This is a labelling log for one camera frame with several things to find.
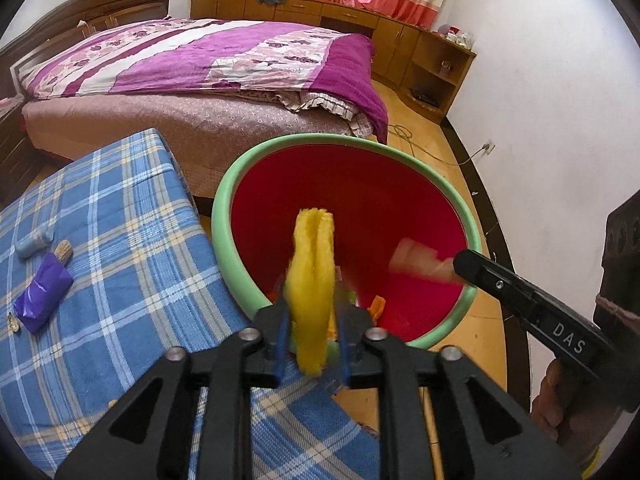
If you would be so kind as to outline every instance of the screw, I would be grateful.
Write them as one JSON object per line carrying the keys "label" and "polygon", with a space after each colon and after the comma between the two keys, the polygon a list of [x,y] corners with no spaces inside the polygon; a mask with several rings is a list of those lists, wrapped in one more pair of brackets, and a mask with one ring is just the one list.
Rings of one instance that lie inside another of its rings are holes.
{"label": "screw", "polygon": [[187,351],[181,346],[172,346],[165,352],[164,357],[169,359],[169,361],[182,361],[187,357]]}
{"label": "screw", "polygon": [[242,339],[242,341],[255,341],[260,337],[260,331],[257,328],[248,326],[238,332],[238,337]]}
{"label": "screw", "polygon": [[371,341],[382,341],[386,339],[386,336],[389,335],[384,328],[380,328],[379,326],[375,326],[373,328],[367,328],[367,331],[364,333],[367,339]]}
{"label": "screw", "polygon": [[457,361],[462,357],[462,352],[457,346],[445,346],[440,350],[440,355],[445,361]]}

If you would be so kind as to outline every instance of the yellow cloth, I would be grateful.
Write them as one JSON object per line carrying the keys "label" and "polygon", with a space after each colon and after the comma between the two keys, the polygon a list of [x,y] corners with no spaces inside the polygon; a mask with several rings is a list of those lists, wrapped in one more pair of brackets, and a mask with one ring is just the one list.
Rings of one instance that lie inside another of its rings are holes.
{"label": "yellow cloth", "polygon": [[294,254],[285,294],[293,321],[298,367],[318,376],[326,362],[326,338],[334,306],[334,217],[303,209],[293,233]]}

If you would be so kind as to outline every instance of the blue plaid cloth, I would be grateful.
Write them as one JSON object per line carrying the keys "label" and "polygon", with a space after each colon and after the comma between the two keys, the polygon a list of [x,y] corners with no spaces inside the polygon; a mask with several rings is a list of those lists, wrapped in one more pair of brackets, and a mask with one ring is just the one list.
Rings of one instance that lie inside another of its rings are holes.
{"label": "blue plaid cloth", "polygon": [[[19,260],[14,243],[41,224],[54,245],[71,241],[75,282],[37,335],[13,334],[6,313],[43,259]],[[49,475],[166,348],[210,348],[246,324],[155,130],[83,157],[0,212],[0,294],[0,415]],[[378,444],[293,364],[279,390],[252,397],[256,478],[377,477]]]}

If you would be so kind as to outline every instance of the cable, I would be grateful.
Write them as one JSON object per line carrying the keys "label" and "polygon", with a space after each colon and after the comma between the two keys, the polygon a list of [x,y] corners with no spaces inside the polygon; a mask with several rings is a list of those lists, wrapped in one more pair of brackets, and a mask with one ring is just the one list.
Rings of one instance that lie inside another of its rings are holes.
{"label": "cable", "polygon": [[407,128],[406,126],[402,126],[402,124],[390,124],[389,128],[388,128],[388,132],[391,135],[393,135],[395,137],[398,137],[399,139],[402,139],[402,140],[405,140],[406,142],[408,142],[409,143],[409,147],[411,148],[411,154],[414,156],[414,158],[417,158],[415,156],[415,151],[414,151],[414,146],[415,146],[416,148],[418,148],[422,152],[426,153],[430,157],[433,157],[436,160],[440,161],[441,163],[447,164],[448,166],[462,166],[463,164],[466,164],[471,159],[473,159],[478,153],[484,152],[484,150],[487,150],[489,148],[489,144],[485,143],[485,144],[482,145],[482,148],[477,150],[473,155],[471,155],[464,162],[460,162],[460,163],[458,163],[458,162],[447,162],[446,160],[442,160],[441,158],[438,158],[437,156],[433,155],[433,153],[429,153],[420,144],[417,144],[416,142],[413,142],[411,139],[414,137],[414,134],[412,134],[411,130],[409,128]]}

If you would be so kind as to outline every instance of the plastic basin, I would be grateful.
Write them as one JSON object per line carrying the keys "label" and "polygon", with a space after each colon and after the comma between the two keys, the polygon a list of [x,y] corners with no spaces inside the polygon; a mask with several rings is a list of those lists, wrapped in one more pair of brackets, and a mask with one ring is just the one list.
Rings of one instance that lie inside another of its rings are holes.
{"label": "plastic basin", "polygon": [[436,171],[363,139],[295,134],[268,140],[226,172],[212,212],[213,247],[234,299],[253,318],[286,272],[300,209],[334,215],[335,263],[361,306],[386,299],[378,325],[411,346],[430,348],[462,320],[476,290],[388,272],[403,237],[438,251],[480,250],[462,197]]}

